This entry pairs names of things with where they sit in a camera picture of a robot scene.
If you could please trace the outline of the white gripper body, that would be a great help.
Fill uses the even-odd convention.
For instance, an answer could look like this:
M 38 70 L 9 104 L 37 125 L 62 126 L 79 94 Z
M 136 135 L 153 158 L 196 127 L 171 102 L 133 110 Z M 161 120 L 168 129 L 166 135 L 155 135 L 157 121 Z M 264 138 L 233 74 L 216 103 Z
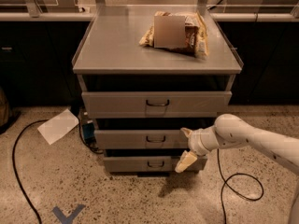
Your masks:
M 188 134 L 188 147 L 197 156 L 205 156 L 207 153 L 219 147 L 214 127 L 190 131 Z

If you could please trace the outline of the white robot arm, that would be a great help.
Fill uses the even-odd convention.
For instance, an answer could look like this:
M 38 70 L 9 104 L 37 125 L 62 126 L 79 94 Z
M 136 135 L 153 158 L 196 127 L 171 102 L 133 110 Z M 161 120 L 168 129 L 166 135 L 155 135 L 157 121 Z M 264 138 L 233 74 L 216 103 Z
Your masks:
M 255 128 L 232 114 L 218 116 L 214 124 L 205 129 L 181 130 L 188 138 L 189 151 L 182 153 L 175 168 L 177 173 L 184 172 L 199 157 L 214 149 L 219 159 L 220 149 L 249 145 L 299 175 L 299 140 L 296 138 Z

